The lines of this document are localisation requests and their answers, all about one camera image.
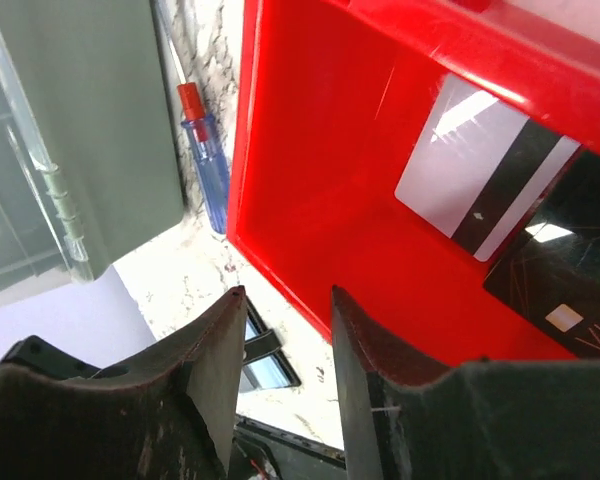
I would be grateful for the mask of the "black card holder wallet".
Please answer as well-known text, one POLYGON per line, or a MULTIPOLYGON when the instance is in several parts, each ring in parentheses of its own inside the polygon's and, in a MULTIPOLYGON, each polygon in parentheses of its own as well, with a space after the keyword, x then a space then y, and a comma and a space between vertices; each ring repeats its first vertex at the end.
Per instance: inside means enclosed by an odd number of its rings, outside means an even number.
POLYGON ((276 331, 269 328, 247 299, 243 368, 239 392, 293 388, 301 379, 282 350, 276 331))

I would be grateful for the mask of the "stack of credit cards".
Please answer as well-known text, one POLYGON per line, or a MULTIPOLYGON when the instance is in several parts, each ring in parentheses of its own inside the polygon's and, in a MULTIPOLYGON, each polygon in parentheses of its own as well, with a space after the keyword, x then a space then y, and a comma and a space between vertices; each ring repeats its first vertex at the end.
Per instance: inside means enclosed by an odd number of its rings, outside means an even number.
POLYGON ((599 155, 576 157, 483 286, 575 356, 600 358, 599 155))

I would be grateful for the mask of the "red plastic bin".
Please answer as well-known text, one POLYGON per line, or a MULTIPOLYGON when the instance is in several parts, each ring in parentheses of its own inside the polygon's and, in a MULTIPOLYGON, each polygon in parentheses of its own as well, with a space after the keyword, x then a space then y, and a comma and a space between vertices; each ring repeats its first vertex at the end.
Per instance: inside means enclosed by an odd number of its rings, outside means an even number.
POLYGON ((448 364, 600 358, 600 1, 248 1, 230 242, 448 364))

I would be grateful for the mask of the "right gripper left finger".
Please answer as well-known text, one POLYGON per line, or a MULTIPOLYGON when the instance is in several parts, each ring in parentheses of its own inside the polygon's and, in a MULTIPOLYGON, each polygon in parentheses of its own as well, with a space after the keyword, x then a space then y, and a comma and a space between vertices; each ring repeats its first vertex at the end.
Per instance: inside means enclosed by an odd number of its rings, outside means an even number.
POLYGON ((0 479, 224 479, 247 296, 98 370, 38 337, 0 361, 0 479))

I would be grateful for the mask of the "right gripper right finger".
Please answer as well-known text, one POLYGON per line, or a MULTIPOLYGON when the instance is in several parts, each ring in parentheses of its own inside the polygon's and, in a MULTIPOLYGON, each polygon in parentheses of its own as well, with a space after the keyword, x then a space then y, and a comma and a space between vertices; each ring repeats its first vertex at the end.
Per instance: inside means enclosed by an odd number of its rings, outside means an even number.
POLYGON ((445 365, 343 288, 332 347, 351 479, 600 479, 600 360, 445 365))

